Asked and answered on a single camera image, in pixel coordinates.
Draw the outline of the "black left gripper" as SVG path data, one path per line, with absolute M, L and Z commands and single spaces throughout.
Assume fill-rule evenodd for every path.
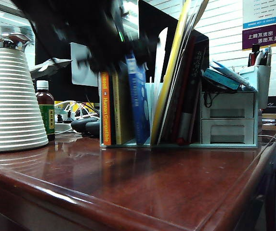
M 110 71 L 119 69 L 119 62 L 133 53 L 138 64 L 147 62 L 157 46 L 156 38 L 132 37 L 124 31 L 115 35 L 109 33 L 77 32 L 76 39 L 84 42 L 90 53 L 77 59 L 77 65 L 88 64 L 92 71 Z

